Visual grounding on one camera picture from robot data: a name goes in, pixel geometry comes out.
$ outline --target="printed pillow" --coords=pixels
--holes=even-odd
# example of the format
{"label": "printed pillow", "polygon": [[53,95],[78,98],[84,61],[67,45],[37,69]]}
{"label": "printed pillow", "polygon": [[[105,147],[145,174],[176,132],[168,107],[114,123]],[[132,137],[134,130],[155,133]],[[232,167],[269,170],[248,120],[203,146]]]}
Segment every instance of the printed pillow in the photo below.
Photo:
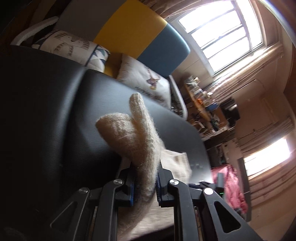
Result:
{"label": "printed pillow", "polygon": [[125,85],[148,95],[163,107],[171,108],[170,84],[168,80],[149,69],[140,61],[122,54],[122,63],[117,79]]}
{"label": "printed pillow", "polygon": [[61,30],[54,30],[39,39],[32,48],[72,59],[89,69],[105,70],[110,52],[104,47]]}

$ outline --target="sock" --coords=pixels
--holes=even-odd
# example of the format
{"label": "sock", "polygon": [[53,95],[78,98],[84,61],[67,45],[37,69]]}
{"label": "sock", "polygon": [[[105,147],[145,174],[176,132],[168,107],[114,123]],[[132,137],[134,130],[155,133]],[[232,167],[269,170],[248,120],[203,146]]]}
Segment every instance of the sock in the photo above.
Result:
{"label": "sock", "polygon": [[114,113],[96,122],[100,135],[136,167],[135,203],[118,210],[118,240],[124,239],[148,212],[155,193],[157,168],[164,145],[139,93],[129,100],[132,117]]}

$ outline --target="sheer curtain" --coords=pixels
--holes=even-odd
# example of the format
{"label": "sheer curtain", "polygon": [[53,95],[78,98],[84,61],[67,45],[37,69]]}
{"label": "sheer curtain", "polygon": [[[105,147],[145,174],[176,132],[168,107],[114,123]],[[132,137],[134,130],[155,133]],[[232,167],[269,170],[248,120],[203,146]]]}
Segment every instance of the sheer curtain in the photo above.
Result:
{"label": "sheer curtain", "polygon": [[190,9],[190,6],[194,6],[195,3],[203,0],[139,0],[143,4],[147,5],[158,15],[166,19],[167,17],[179,13],[182,10]]}
{"label": "sheer curtain", "polygon": [[296,182],[296,154],[284,162],[249,180],[252,207],[256,206]]}
{"label": "sheer curtain", "polygon": [[293,129],[294,124],[290,117],[281,123],[272,124],[247,142],[243,138],[240,139],[238,142],[241,152],[243,156],[251,155],[289,134]]}
{"label": "sheer curtain", "polygon": [[280,58],[282,53],[283,46],[279,42],[264,50],[258,50],[253,56],[248,56],[230,67],[227,73],[218,76],[219,78],[205,90],[214,93],[215,100],[221,102],[250,83],[261,69]]}

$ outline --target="black leather seat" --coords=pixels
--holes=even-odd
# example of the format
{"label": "black leather seat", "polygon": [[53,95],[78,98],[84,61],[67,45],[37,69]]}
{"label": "black leather seat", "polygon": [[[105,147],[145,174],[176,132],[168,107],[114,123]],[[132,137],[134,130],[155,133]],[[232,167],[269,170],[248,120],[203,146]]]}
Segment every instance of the black leather seat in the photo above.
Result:
{"label": "black leather seat", "polygon": [[[76,62],[12,46],[0,59],[1,226],[34,235],[53,210],[82,186],[114,179],[120,156],[95,128],[104,114],[130,114],[135,90]],[[176,114],[144,97],[166,148],[186,152],[191,182],[211,181],[198,132]]]}

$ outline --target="window frame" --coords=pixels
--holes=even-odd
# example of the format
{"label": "window frame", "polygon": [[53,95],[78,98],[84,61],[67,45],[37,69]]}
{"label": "window frame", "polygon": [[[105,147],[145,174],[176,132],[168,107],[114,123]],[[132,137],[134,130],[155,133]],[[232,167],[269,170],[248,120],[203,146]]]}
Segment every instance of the window frame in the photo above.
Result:
{"label": "window frame", "polygon": [[[226,11],[225,13],[219,15],[219,16],[216,16],[215,18],[209,20],[208,22],[202,24],[201,26],[195,28],[194,30],[190,31],[189,33],[186,32],[185,28],[183,27],[183,25],[179,22],[179,20],[184,17],[185,15],[187,15],[188,13],[194,11],[196,8],[202,6],[202,5],[206,5],[206,4],[211,4],[212,1],[209,1],[209,2],[206,2],[206,3],[202,3],[201,5],[199,6],[196,6],[194,7],[193,9],[190,9],[190,10],[187,10],[185,12],[182,12],[180,14],[177,14],[175,17],[173,17],[172,19],[170,19],[168,22],[177,30],[177,32],[179,32],[179,34],[185,39],[185,41],[191,46],[191,48],[197,53],[197,55],[199,56],[200,60],[202,61],[202,63],[204,64],[204,66],[206,67],[207,71],[209,72],[210,76],[211,77],[216,77],[217,75],[220,75],[222,72],[226,71],[227,69],[229,69],[230,67],[232,67],[233,65],[235,65],[237,62],[239,62],[240,60],[250,56],[251,54],[253,54],[255,51],[257,51],[258,49],[262,49],[263,47],[266,47],[266,38],[265,38],[265,35],[264,35],[264,26],[262,24],[262,20],[261,20],[261,17],[260,17],[260,14],[258,12],[258,9],[256,6],[254,6],[253,2],[249,0],[250,4],[251,4],[251,7],[253,8],[253,11],[254,11],[254,14],[256,16],[256,19],[257,19],[257,22],[259,24],[259,28],[260,28],[260,33],[261,33],[261,44],[259,44],[258,46],[256,46],[254,49],[252,48],[252,44],[251,44],[251,39],[250,39],[250,34],[249,34],[249,31],[248,31],[248,28],[247,28],[247,24],[245,22],[245,19],[243,17],[243,14],[237,4],[236,1],[233,1],[231,0],[234,8],[231,9],[231,10],[228,10]],[[205,48],[201,48],[199,47],[199,45],[196,43],[196,41],[193,39],[193,37],[191,36],[191,34],[193,34],[196,30],[198,30],[199,28],[203,27],[204,25],[206,25],[207,23],[209,22],[212,22],[213,20],[229,13],[229,12],[232,12],[232,11],[236,11],[240,21],[241,21],[241,24],[236,26],[235,28],[227,31],[226,34],[224,34],[222,37],[219,37],[217,39],[215,39],[213,42],[211,42],[210,44],[208,44]],[[203,50],[206,49],[207,47],[211,46],[213,43],[217,42],[218,40],[222,39],[223,37],[225,37],[226,35],[234,32],[235,30],[238,30],[239,28],[241,27],[244,27],[245,31],[246,31],[246,36],[247,39],[248,39],[248,42],[249,42],[249,51],[243,55],[241,55],[238,59],[228,63],[227,65],[225,65],[224,67],[220,68],[219,70],[217,71],[214,71],[207,59],[207,57],[205,56],[205,54],[203,53]]]}

